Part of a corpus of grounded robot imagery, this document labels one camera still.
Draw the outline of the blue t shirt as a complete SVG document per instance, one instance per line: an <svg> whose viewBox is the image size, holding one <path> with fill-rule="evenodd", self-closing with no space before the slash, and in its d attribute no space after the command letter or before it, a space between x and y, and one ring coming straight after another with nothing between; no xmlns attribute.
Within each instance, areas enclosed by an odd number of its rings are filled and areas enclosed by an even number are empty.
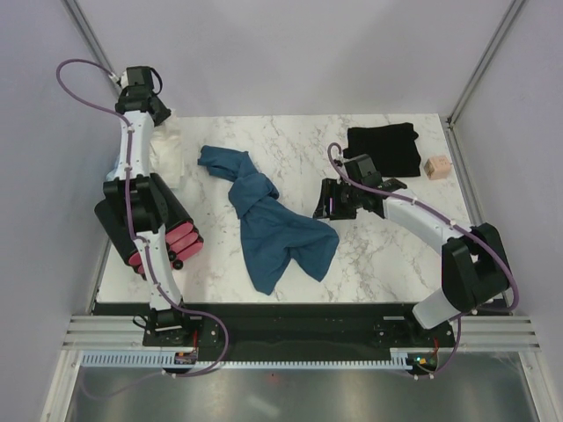
<svg viewBox="0 0 563 422"><path fill-rule="evenodd" d="M240 222L240 240L254 288L270 295L294 260L315 281L328 274L340 239L332 227L285 208L274 183L246 151L205 145L197 164L228 180L230 204Z"/></svg>

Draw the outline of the black pink drawer organizer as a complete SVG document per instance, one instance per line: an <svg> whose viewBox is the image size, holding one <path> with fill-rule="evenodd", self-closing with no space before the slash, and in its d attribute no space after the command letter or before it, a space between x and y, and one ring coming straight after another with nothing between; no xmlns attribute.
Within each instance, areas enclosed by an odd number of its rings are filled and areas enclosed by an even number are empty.
<svg viewBox="0 0 563 422"><path fill-rule="evenodd" d="M203 248L193 218L156 173L106 181L103 194L95 215L123 263L142 277L148 249L180 270Z"/></svg>

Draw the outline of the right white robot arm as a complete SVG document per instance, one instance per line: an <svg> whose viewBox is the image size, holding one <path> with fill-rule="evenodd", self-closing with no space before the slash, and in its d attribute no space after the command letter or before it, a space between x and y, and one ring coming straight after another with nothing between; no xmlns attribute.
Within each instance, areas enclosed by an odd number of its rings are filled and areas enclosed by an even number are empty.
<svg viewBox="0 0 563 422"><path fill-rule="evenodd" d="M506 256L494 226L456 224L394 178L376 188L325 178L313 217L354 220L360 208L407 229L441 257L441 286L414 305L413 318L403 323L409 344L425 345L437 325L469 313L510 288Z"/></svg>

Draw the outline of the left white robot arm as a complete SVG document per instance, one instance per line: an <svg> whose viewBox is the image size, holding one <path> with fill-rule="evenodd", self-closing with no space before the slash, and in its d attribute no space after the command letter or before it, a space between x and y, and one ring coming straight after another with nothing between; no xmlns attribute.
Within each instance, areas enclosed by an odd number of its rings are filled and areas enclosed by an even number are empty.
<svg viewBox="0 0 563 422"><path fill-rule="evenodd" d="M192 323L181 316L182 294L172 277L165 241L168 208L150 175L150 138L157 122L170 115L147 84L125 86L115 105L121 119L117 170L103 193L116 218L125 224L150 284L150 314L145 330L162 334L175 346L193 336Z"/></svg>

